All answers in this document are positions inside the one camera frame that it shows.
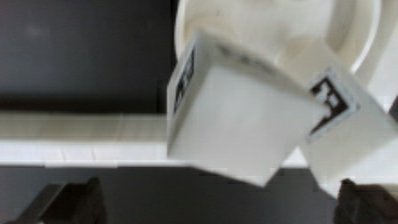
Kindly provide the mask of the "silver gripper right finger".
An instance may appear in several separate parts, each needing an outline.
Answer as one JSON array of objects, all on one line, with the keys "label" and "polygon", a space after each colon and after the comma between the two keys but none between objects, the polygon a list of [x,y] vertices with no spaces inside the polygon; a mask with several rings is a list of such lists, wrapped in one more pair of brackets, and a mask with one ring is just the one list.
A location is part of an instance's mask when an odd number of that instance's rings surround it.
[{"label": "silver gripper right finger", "polygon": [[334,224],[398,224],[398,185],[341,181]]}]

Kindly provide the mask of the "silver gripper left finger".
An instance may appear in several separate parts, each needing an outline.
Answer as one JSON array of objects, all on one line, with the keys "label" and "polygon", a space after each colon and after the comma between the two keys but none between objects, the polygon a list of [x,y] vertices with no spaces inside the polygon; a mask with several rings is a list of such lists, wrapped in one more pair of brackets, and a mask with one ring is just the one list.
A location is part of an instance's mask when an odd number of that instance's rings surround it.
[{"label": "silver gripper left finger", "polygon": [[11,224],[108,224],[99,178],[48,184]]}]

